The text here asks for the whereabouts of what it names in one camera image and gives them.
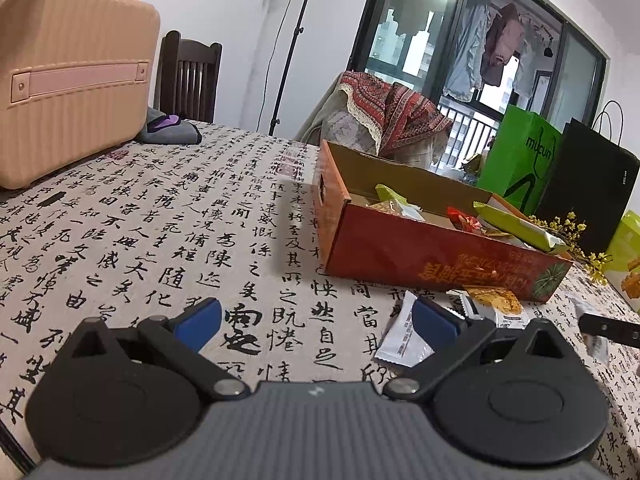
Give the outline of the black paper shopping bag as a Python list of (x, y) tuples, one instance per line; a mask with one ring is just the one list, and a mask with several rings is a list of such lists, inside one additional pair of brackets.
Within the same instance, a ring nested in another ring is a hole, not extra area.
[(639, 159), (573, 118), (563, 130), (551, 178), (535, 212), (542, 220), (574, 211), (585, 222), (585, 252), (605, 252), (628, 205)]

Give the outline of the green white snack bar packet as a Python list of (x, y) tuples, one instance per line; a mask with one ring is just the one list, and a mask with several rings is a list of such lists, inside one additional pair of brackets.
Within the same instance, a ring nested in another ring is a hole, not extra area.
[(560, 254), (568, 251), (568, 246), (564, 240), (528, 220), (521, 219), (510, 212), (488, 204), (474, 202), (473, 206), (478, 216), (494, 228), (501, 232), (509, 233), (541, 252)]

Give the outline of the grey purple folded cloth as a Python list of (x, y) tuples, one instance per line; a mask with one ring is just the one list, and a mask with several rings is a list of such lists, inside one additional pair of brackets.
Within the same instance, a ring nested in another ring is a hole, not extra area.
[(202, 142), (197, 126), (182, 115), (165, 114), (149, 107), (146, 121), (134, 140), (142, 144), (196, 145)]

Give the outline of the red patterned blanket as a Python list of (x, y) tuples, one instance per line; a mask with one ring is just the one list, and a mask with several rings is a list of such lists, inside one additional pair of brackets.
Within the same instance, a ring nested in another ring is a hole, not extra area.
[(349, 114), (368, 130), (378, 156), (416, 148), (423, 142), (434, 150), (446, 146), (452, 121), (421, 93), (352, 70), (341, 74), (336, 88), (346, 94)]

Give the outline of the calligraphy print tablecloth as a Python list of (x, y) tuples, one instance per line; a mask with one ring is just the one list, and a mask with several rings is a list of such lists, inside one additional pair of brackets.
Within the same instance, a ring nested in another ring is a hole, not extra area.
[(1, 419), (32, 449), (26, 402), (87, 316), (114, 327), (207, 297), (204, 354), (250, 384), (356, 380), (376, 362), (397, 288), (321, 270), (310, 182), (317, 149), (203, 126), (192, 146), (131, 142), (1, 199)]

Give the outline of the large red chips bag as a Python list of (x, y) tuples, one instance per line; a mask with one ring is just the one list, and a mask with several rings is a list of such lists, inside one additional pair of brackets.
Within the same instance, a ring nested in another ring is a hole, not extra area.
[(457, 208), (448, 206), (447, 218), (457, 230), (474, 234), (484, 233), (483, 226), (480, 224), (477, 218), (471, 216), (470, 214), (465, 214)]

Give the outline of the orange cardboard pumpkin box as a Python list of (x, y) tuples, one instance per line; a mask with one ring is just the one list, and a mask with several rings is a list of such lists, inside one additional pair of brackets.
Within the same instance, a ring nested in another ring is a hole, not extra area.
[[(418, 206), (425, 221), (371, 208), (379, 183)], [(545, 302), (572, 267), (564, 255), (463, 232), (447, 218), (448, 206), (475, 216), (474, 202), (518, 217), (502, 197), (340, 144), (321, 143), (312, 196), (323, 270), (337, 278), (442, 292), (498, 286)]]

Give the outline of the dark wooden chair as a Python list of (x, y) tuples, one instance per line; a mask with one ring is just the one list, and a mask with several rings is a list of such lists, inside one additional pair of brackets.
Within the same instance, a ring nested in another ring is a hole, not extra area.
[(154, 107), (198, 122), (214, 122), (222, 44), (209, 46), (171, 30), (160, 43)]

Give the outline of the green paper shopping bag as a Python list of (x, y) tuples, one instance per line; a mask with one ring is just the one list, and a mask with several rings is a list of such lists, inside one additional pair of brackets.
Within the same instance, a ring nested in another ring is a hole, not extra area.
[(477, 186), (530, 216), (551, 178), (562, 133), (534, 112), (509, 105)]

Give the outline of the studio lamp on stand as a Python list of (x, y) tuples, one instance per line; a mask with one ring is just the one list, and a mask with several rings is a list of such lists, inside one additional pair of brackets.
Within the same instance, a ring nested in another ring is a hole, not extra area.
[(280, 84), (278, 88), (278, 94), (276, 100), (274, 101), (273, 111), (270, 119), (268, 136), (274, 136), (276, 133), (277, 126), (280, 125), (280, 109), (282, 106), (282, 100), (284, 96), (284, 90), (286, 87), (286, 83), (288, 82), (288, 74), (290, 73), (295, 49), (297, 47), (297, 43), (299, 37), (304, 33), (304, 17), (307, 11), (309, 0), (303, 0), (300, 5), (299, 12), (297, 14), (296, 22), (294, 29), (292, 31), (292, 38), (290, 42), (290, 46), (288, 47), (288, 54), (286, 55), (285, 63), (282, 70), (282, 75), (280, 78)]

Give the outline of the pink small suitcase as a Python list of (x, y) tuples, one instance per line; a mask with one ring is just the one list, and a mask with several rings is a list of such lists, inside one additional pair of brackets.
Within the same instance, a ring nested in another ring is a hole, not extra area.
[(141, 0), (1, 0), (1, 185), (133, 139), (160, 14)]

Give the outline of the white gold oat crisp packet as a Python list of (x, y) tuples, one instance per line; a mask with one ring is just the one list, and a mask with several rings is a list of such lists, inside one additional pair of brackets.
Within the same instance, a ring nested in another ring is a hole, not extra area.
[(520, 300), (503, 287), (466, 286), (450, 290), (448, 295), (460, 304), (467, 318), (488, 318), (498, 328), (524, 330), (530, 321)]

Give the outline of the yellow-green snack carton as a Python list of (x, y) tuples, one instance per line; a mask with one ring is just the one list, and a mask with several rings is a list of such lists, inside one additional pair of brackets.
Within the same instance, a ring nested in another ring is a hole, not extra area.
[(606, 253), (603, 272), (634, 312), (639, 312), (640, 217), (632, 210), (623, 215)]

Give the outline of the yellow dried flower branch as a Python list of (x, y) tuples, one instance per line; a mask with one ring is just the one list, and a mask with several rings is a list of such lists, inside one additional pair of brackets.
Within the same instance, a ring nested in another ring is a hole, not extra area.
[(564, 219), (554, 217), (552, 220), (542, 220), (531, 214), (527, 219), (535, 226), (545, 229), (559, 237), (567, 246), (568, 254), (582, 264), (593, 284), (605, 285), (608, 280), (604, 274), (604, 267), (612, 260), (606, 252), (585, 252), (584, 235), (587, 225), (577, 219), (574, 211), (570, 211)]

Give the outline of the pale green snack packet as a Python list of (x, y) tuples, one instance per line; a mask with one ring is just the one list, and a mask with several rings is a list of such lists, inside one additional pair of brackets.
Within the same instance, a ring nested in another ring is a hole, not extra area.
[(392, 188), (379, 183), (375, 185), (375, 192), (378, 196), (378, 202), (371, 205), (371, 208), (405, 219), (419, 222), (425, 221), (421, 209), (416, 205), (410, 204), (404, 196), (398, 194)]

